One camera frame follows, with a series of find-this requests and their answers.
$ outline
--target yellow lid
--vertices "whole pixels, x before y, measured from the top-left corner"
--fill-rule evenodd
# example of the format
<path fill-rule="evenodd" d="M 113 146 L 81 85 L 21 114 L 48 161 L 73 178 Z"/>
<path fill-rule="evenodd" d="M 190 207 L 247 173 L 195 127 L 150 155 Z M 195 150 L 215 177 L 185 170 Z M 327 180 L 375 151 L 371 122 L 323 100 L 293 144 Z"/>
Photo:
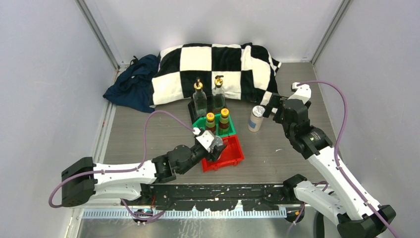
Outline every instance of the yellow lid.
<path fill-rule="evenodd" d="M 214 114 L 213 113 L 207 113 L 207 120 L 214 120 Z"/>
<path fill-rule="evenodd" d="M 214 80 L 214 84 L 218 88 L 220 88 L 223 85 L 223 79 L 221 79 L 222 77 L 223 77 L 223 75 L 218 75 L 218 76 L 216 76 L 216 78 Z"/>
<path fill-rule="evenodd" d="M 194 83 L 194 88 L 197 90 L 202 90 L 203 89 L 203 84 L 202 82 L 200 82 L 200 79 L 197 78 L 197 82 Z"/>
<path fill-rule="evenodd" d="M 220 114 L 222 114 L 222 116 L 223 116 L 223 117 L 227 117 L 227 116 L 229 115 L 229 109 L 227 109 L 227 108 L 223 108 L 223 109 L 220 111 Z"/>

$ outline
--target dark blue cloth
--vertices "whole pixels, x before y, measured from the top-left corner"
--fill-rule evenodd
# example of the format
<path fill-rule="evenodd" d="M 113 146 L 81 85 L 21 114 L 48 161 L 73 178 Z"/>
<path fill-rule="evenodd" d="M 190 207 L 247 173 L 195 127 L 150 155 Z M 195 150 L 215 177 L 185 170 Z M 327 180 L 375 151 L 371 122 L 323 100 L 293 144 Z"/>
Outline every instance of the dark blue cloth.
<path fill-rule="evenodd" d="M 154 55 L 147 55 L 131 62 L 132 65 L 108 88 L 104 98 L 120 106 L 152 113 L 155 110 L 149 107 L 150 83 L 158 72 L 159 60 Z"/>

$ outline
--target can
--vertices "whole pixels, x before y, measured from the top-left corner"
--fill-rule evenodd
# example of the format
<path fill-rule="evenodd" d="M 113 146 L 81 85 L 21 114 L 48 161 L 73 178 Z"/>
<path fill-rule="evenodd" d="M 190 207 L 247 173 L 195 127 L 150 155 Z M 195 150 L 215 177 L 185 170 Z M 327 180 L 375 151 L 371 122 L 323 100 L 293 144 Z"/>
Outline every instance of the can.
<path fill-rule="evenodd" d="M 265 108 L 263 106 L 255 106 L 252 108 L 251 117 L 248 123 L 248 129 L 252 132 L 257 132 L 260 130 L 261 124 L 263 122 L 263 114 Z"/>

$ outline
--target black and white checkered cloth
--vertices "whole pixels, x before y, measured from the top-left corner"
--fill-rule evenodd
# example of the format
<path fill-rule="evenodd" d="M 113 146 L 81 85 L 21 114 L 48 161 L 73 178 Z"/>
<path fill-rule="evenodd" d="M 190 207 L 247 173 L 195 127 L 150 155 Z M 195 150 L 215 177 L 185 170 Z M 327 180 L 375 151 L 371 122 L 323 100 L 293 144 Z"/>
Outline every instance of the black and white checkered cloth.
<path fill-rule="evenodd" d="M 278 93 L 275 75 L 281 63 L 262 46 L 186 44 L 163 50 L 151 84 L 150 105 L 190 98 L 197 77 L 211 95 L 216 75 L 223 75 L 226 97 L 266 105 Z"/>

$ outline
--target brown bottle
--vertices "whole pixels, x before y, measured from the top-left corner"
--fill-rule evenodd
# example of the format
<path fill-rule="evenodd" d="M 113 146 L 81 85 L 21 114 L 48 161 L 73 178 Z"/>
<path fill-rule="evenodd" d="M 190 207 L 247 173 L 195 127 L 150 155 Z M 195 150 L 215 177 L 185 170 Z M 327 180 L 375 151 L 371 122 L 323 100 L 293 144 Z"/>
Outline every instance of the brown bottle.
<path fill-rule="evenodd" d="M 223 108 L 220 111 L 220 120 L 219 120 L 219 135 L 227 134 L 230 127 L 229 121 L 229 110 L 227 108 Z"/>
<path fill-rule="evenodd" d="M 213 132 L 213 134 L 216 134 L 216 122 L 214 122 L 214 114 L 213 113 L 207 113 L 206 116 L 206 130 L 209 130 Z"/>

